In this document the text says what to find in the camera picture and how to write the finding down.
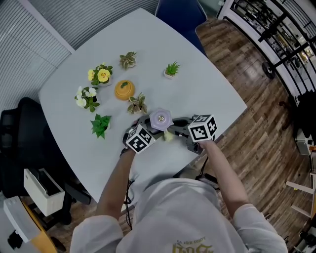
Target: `white table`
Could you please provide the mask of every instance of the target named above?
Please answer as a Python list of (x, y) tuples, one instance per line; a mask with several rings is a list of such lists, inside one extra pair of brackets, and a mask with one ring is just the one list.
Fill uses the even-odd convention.
[[(137, 65), (127, 71), (119, 66), (119, 55), (137, 52)], [(163, 76), (168, 63), (181, 65), (175, 79)], [(101, 87), (101, 105), (96, 113), (112, 115), (105, 140), (91, 134), (95, 113), (78, 107), (78, 87), (89, 86), (87, 72), (105, 62), (113, 65), (113, 85)], [(70, 167), (99, 201), (123, 148), (125, 130), (141, 115), (127, 113), (128, 102), (114, 96), (115, 84), (131, 80), (136, 93), (146, 95), (149, 112), (161, 107), (173, 118), (193, 114), (214, 114), (216, 137), (220, 136), (246, 109), (246, 105), (218, 69), (190, 42), (158, 18), (138, 9), (109, 25), (68, 57), (47, 80), (39, 93), (49, 127)], [(130, 178), (136, 181), (130, 192), (133, 203), (151, 183), (170, 178), (192, 161), (180, 138), (159, 139), (136, 156)]]

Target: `blue chair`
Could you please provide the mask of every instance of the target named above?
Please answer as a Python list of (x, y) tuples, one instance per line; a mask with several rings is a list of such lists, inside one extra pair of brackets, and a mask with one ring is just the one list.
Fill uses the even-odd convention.
[(207, 57), (196, 33), (197, 26), (207, 20), (207, 15), (197, 0), (160, 0), (155, 16), (180, 33)]

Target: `black cable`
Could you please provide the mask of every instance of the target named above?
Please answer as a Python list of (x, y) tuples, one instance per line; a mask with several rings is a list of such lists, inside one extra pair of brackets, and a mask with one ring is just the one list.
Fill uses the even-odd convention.
[(205, 167), (205, 165), (206, 165), (206, 163), (207, 163), (207, 160), (208, 160), (208, 157), (206, 157), (205, 162), (204, 162), (204, 164), (203, 164), (203, 166), (202, 166), (202, 168), (201, 168), (201, 172), (199, 173), (200, 176), (202, 176), (203, 173), (204, 173), (204, 167)]
[(134, 182), (135, 182), (135, 180), (128, 180), (128, 184), (127, 184), (127, 188), (126, 188), (126, 198), (125, 198), (125, 201), (124, 201), (125, 208), (126, 208), (126, 223), (130, 227), (130, 230), (133, 230), (133, 227), (132, 227), (132, 223), (130, 221), (128, 205), (132, 203), (132, 200), (128, 196), (128, 191), (129, 191), (130, 186)]

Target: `artificial plant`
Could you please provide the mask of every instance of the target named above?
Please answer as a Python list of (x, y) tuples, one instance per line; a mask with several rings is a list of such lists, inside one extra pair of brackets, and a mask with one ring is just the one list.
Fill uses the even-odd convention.
[(127, 111), (131, 114), (143, 112), (147, 114), (147, 105), (145, 105), (145, 95), (140, 93), (137, 98), (129, 97), (129, 102), (132, 103), (128, 108)]
[(165, 69), (165, 74), (168, 76), (175, 76), (178, 73), (180, 65), (175, 61), (172, 64), (168, 64), (168, 66)]
[(119, 63), (122, 68), (127, 70), (128, 68), (134, 67), (136, 65), (135, 59), (136, 52), (128, 52), (127, 55), (120, 55)]
[(92, 85), (107, 84), (110, 81), (112, 75), (112, 66), (106, 66), (103, 62), (97, 66), (94, 70), (88, 71), (88, 80)]
[(95, 115), (92, 123), (92, 133), (95, 133), (97, 137), (105, 138), (105, 130), (108, 129), (111, 116), (101, 117), (99, 114)]
[(75, 96), (76, 104), (82, 108), (89, 108), (90, 112), (95, 111), (95, 107), (99, 106), (98, 99), (96, 97), (98, 87), (82, 88), (81, 86), (78, 88), (77, 94)]

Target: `black and white marker cube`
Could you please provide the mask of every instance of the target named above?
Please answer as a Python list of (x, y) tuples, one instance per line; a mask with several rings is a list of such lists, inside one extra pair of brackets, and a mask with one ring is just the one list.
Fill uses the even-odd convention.
[(199, 115), (188, 126), (193, 142), (214, 139), (217, 129), (213, 115)]
[(153, 138), (141, 125), (137, 125), (128, 135), (126, 144), (137, 154), (155, 143)]

